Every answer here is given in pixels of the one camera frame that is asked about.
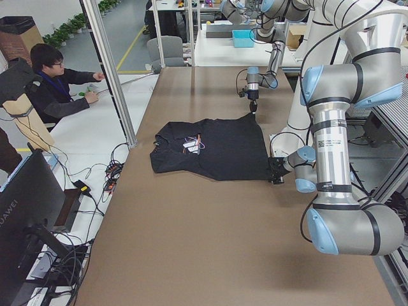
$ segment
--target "huawei logo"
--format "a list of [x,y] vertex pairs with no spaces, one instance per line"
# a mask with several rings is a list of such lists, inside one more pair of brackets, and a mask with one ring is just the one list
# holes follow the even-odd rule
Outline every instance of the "huawei logo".
[[10,205],[8,205],[8,208],[6,209],[5,212],[3,212],[0,215],[0,228],[3,226],[3,224],[6,222],[7,218],[11,215],[13,212],[13,209],[17,206],[18,202],[16,200],[13,200]]

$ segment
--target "blue box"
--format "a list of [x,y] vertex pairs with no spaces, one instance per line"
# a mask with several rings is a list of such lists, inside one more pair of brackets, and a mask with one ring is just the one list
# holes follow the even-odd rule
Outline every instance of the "blue box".
[[252,48],[255,44],[252,30],[232,30],[235,48]]

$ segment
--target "shirt sleeve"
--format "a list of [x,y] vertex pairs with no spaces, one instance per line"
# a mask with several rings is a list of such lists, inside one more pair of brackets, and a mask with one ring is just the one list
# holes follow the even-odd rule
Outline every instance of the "shirt sleeve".
[[89,82],[100,82],[95,80],[93,75],[94,75],[93,72],[75,71],[72,69],[65,68],[63,77],[67,80],[69,84],[81,85]]
[[65,116],[78,113],[81,110],[89,108],[89,104],[85,98],[77,99],[69,103],[50,103],[44,112],[55,118],[61,119]]

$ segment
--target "chair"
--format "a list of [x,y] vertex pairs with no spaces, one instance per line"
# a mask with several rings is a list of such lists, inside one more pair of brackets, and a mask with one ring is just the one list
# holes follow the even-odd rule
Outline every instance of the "chair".
[[[183,41],[178,36],[162,36],[164,63],[169,67],[185,66],[183,59]],[[161,61],[159,54],[159,45],[157,38],[147,42],[147,50],[151,60],[152,70],[154,73],[160,73]]]

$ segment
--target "lanyard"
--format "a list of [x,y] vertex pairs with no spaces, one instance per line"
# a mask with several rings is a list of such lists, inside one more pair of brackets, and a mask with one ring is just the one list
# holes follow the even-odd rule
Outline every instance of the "lanyard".
[[64,96],[66,96],[68,98],[68,100],[72,101],[72,97],[69,95],[68,92],[66,92],[61,80],[58,78],[58,84],[56,84],[48,75],[46,75],[44,72],[39,71],[37,72],[39,75],[41,75],[44,80],[46,80],[49,84],[52,85],[52,87],[54,87],[55,89],[57,89],[61,94],[63,94]]

